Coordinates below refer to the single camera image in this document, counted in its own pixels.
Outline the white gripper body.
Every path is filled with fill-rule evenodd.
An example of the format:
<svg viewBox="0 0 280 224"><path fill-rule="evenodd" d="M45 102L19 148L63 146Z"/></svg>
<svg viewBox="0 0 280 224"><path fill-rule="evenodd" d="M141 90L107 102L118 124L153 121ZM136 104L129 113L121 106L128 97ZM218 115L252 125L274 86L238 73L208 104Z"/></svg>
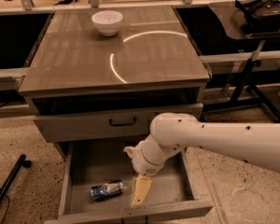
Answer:
<svg viewBox="0 0 280 224"><path fill-rule="evenodd" d="M133 148L133 168L139 175L154 176L163 168L167 160L180 151L181 147L177 145L162 146L150 134Z"/></svg>

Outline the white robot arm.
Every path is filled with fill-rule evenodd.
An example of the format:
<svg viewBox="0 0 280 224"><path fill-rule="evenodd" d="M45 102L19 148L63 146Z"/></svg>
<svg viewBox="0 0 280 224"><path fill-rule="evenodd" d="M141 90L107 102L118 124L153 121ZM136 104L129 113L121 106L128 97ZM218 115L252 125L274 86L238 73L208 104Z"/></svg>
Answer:
<svg viewBox="0 0 280 224"><path fill-rule="evenodd" d="M205 150L280 173L280 123L200 122L190 114L161 113L149 136L124 151L138 173L131 205L142 205L167 160L187 147Z"/></svg>

